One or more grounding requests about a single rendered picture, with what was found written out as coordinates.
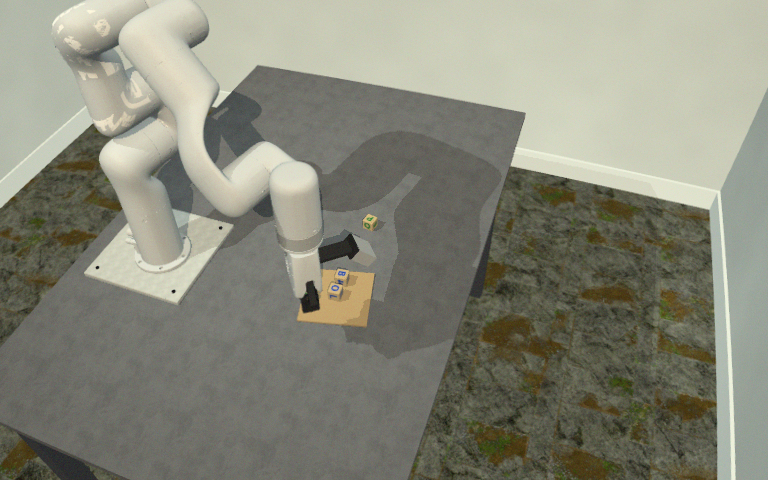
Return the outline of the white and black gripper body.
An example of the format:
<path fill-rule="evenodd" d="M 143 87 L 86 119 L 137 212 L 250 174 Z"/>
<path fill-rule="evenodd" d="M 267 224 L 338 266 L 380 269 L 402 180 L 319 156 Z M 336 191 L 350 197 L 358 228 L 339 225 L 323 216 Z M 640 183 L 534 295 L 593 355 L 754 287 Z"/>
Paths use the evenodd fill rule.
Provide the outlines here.
<path fill-rule="evenodd" d="M 288 273 L 293 289 L 294 296 L 296 298 L 303 298 L 306 292 L 306 282 L 312 281 L 314 287 L 321 293 L 322 292 L 322 275 L 320 266 L 320 257 L 318 247 L 322 244 L 322 241 L 313 249 L 303 252 L 293 252 L 284 249 L 278 242 L 279 246 L 286 251 L 286 260 L 288 264 Z M 288 252 L 288 253 L 287 253 Z"/>

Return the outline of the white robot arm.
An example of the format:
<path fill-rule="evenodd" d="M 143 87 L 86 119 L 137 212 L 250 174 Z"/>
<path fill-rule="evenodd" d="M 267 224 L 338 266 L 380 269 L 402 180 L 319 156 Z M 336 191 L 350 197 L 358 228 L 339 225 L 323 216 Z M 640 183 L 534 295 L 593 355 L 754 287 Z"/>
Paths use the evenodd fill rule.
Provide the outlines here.
<path fill-rule="evenodd" d="M 178 152 L 190 180 L 223 215 L 244 216 L 270 194 L 284 249 L 308 251 L 323 238 L 318 175 L 309 164 L 267 141 L 221 171 L 210 158 L 204 125 L 220 87 L 191 50 L 208 34 L 193 0 L 85 0 L 52 24 L 95 127 L 114 137 L 99 162 L 134 237 L 125 242 L 151 274 L 177 269 L 191 253 L 164 184 L 151 176 Z M 134 67 L 125 70 L 118 45 Z"/>

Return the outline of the tan flat mat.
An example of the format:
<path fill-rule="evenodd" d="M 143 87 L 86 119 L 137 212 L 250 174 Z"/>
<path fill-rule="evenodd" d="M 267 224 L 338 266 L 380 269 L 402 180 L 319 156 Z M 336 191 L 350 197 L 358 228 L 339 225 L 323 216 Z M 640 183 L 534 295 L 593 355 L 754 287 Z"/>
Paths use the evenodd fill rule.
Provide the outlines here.
<path fill-rule="evenodd" d="M 321 269 L 320 309 L 303 314 L 300 305 L 297 322 L 367 327 L 375 273 L 349 271 L 350 279 L 347 287 L 343 286 L 342 298 L 335 301 L 328 299 L 327 291 L 330 284 L 335 283 L 336 271 Z"/>

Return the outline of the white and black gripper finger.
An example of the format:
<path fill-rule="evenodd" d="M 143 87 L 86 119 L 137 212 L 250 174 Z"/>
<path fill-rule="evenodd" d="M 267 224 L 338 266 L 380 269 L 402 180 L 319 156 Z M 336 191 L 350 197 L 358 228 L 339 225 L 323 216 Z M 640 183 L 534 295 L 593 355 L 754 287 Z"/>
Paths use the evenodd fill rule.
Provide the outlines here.
<path fill-rule="evenodd" d="M 317 289 L 314 287 L 313 280 L 306 282 L 306 288 L 307 288 L 306 292 L 308 293 L 308 295 L 304 294 L 303 300 L 302 298 L 300 298 L 303 313 L 314 312 L 319 310 L 320 309 L 319 295 L 318 295 Z"/>

